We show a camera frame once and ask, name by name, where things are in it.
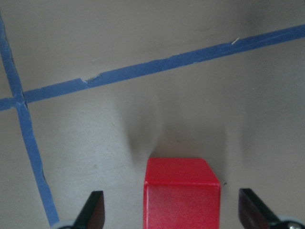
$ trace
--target blue tape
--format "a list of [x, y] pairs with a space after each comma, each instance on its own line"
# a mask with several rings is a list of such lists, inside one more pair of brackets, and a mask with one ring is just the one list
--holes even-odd
[[32, 122], [30, 113], [28, 111], [25, 99], [22, 93], [22, 86], [17, 70], [15, 68], [11, 50], [6, 39], [4, 24], [0, 18], [0, 52], [2, 56], [3, 66], [10, 84], [10, 90], [14, 98], [2, 99], [0, 102], [7, 104], [1, 104], [2, 107], [8, 108], [13, 101], [18, 113], [19, 124], [23, 137], [24, 144], [26, 146], [30, 164], [35, 176], [37, 187], [41, 196], [41, 200], [49, 221], [50, 226], [59, 221], [57, 211], [53, 202], [50, 188], [46, 183], [42, 170], [42, 161], [38, 151], [37, 143], [34, 137]]
[[155, 60], [151, 62], [141, 63], [124, 67], [99, 74], [93, 79], [83, 81], [75, 79], [63, 83], [57, 83], [40, 89], [34, 89], [24, 92], [27, 103], [56, 97], [63, 94], [73, 93], [76, 91], [102, 86], [109, 83], [119, 82], [145, 76], [152, 73], [158, 73], [169, 69], [174, 69], [189, 64], [203, 62], [227, 55], [245, 52], [268, 45], [279, 44], [295, 39], [305, 37], [305, 25], [291, 27], [284, 30], [269, 32], [253, 37], [240, 39], [234, 44], [224, 43], [212, 47], [186, 52], [175, 55], [166, 59]]

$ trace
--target red box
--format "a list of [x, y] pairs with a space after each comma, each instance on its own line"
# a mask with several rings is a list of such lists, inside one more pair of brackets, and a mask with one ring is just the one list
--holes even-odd
[[220, 183], [200, 158], [150, 158], [144, 229], [219, 229]]

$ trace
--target blue painter's tape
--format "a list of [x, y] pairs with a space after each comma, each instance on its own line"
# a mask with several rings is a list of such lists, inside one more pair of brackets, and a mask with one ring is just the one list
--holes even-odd
[[14, 98], [3, 98], [0, 99], [0, 111], [8, 110], [15, 107], [15, 99]]
[[24, 97], [27, 103], [56, 97], [63, 94], [73, 93], [76, 91], [93, 88], [109, 83], [119, 82], [145, 76], [152, 73], [158, 73], [169, 69], [174, 69], [189, 64], [212, 60], [239, 52], [245, 52], [268, 45], [279, 44], [282, 42], [292, 41], [305, 37], [305, 25], [291, 27], [284, 30], [269, 32], [253, 37], [237, 40], [236, 42], [219, 44], [216, 46], [186, 52], [175, 55], [166, 59], [154, 60], [151, 62], [141, 63], [124, 67], [99, 74], [93, 79], [82, 81], [75, 79], [46, 86], [40, 89], [26, 91]]
[[4, 24], [0, 18], [0, 53], [2, 56], [3, 66], [10, 84], [10, 90], [14, 98], [5, 98], [0, 100], [1, 108], [16, 107], [21, 133], [23, 137], [24, 144], [26, 146], [28, 156], [30, 159], [30, 164], [35, 176], [35, 180], [38, 186], [38, 190], [41, 196], [41, 200], [49, 221], [50, 226], [59, 221], [57, 211], [53, 202], [50, 188], [46, 183], [42, 170], [42, 161], [38, 151], [37, 143], [34, 137], [32, 122], [30, 113], [26, 106], [25, 99], [23, 97], [22, 86], [20, 78], [18, 76], [17, 70], [15, 68], [12, 53], [9, 44], [6, 40], [6, 34], [4, 30]]

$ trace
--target metal screw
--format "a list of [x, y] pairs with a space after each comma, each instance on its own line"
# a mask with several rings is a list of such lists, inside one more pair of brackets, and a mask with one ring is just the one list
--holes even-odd
[[297, 223], [289, 223], [288, 228], [289, 229], [301, 229], [301, 225], [299, 225]]

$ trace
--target floor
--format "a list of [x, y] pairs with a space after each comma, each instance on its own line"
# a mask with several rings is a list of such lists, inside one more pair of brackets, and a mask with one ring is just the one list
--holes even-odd
[[105, 229], [141, 228], [150, 156], [210, 164], [221, 229], [242, 228], [240, 187], [305, 221], [303, 0], [2, 0], [0, 13], [18, 71], [5, 74], [2, 33], [3, 228], [73, 220], [93, 190]]

